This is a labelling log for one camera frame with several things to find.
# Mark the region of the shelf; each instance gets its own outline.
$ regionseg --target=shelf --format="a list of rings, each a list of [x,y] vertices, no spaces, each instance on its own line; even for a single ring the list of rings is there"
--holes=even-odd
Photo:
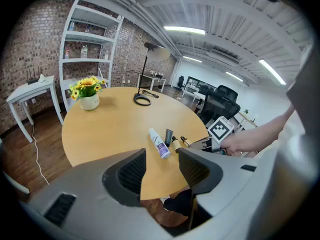
[[[64,58],[62,63],[74,63],[74,62],[100,62],[100,63],[110,63],[110,59],[102,58]]]
[[[102,28],[107,28],[112,23],[120,23],[120,20],[110,15],[82,5],[75,6],[71,21],[92,24]]]
[[[63,90],[68,90],[68,89],[70,88],[70,85],[74,85],[74,84],[76,84],[79,80],[84,79],[84,78],[90,78],[90,77],[92,77],[92,75],[88,75],[88,76],[85,76],[85,77],[76,77],[76,78],[64,79],[64,80],[62,81],[61,87],[63,88]],[[101,81],[102,79],[104,79],[104,81],[105,81],[106,83],[108,83],[108,80],[105,79],[105,78],[103,78],[103,77],[101,77],[101,76],[97,76],[97,75],[96,75],[95,77],[98,78],[100,81]]]
[[[94,43],[94,44],[103,44],[107,42],[113,43],[114,40],[108,37],[104,37],[102,35],[97,34],[91,34],[86,32],[79,32],[79,31],[66,31],[65,35],[66,41],[72,41],[72,42],[87,42],[87,43]]]
[[[72,98],[67,98],[66,103],[68,104],[68,108],[70,109],[73,106],[73,104],[76,103],[76,101],[73,100]]]

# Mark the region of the flower pot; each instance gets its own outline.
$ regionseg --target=flower pot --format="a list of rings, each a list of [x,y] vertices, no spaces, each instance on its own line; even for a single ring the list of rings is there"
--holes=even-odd
[[[82,97],[80,100],[80,107],[83,110],[94,110],[99,105],[99,96],[95,94],[91,97]]]

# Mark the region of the person's arm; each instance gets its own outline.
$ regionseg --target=person's arm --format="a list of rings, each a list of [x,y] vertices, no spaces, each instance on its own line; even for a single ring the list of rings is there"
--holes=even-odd
[[[228,155],[234,152],[261,151],[278,139],[279,133],[283,130],[289,117],[295,111],[290,107],[284,114],[277,116],[255,129],[243,130],[226,137],[220,147],[226,149]]]

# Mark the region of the purple label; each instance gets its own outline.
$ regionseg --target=purple label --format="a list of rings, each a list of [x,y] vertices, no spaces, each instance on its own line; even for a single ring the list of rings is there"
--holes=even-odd
[[[164,153],[167,153],[169,151],[167,146],[164,143],[160,143],[157,147],[159,149],[160,156],[162,156]]]

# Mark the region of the black lamp base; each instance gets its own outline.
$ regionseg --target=black lamp base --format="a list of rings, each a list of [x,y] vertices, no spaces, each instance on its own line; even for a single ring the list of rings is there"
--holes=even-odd
[[[139,103],[139,100],[148,101],[149,104]],[[141,106],[149,106],[149,105],[151,105],[150,99],[148,99],[145,95],[140,94],[140,93],[136,93],[136,94],[133,96],[133,101],[134,101],[135,103],[137,103],[138,105],[141,105]]]

